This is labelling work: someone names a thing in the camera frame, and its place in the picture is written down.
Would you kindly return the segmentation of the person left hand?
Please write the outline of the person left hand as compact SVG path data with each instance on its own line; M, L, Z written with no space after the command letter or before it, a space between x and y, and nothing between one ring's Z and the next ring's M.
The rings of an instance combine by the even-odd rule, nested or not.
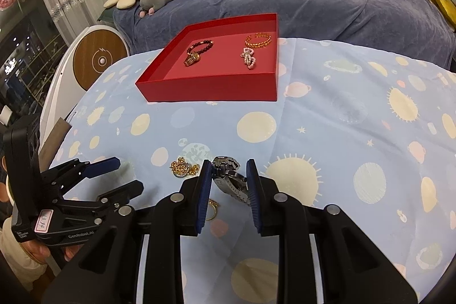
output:
M12 218L1 227L1 253L15 277L30 292L33 283L45 274L49 248L40 241L17 242L12 233Z

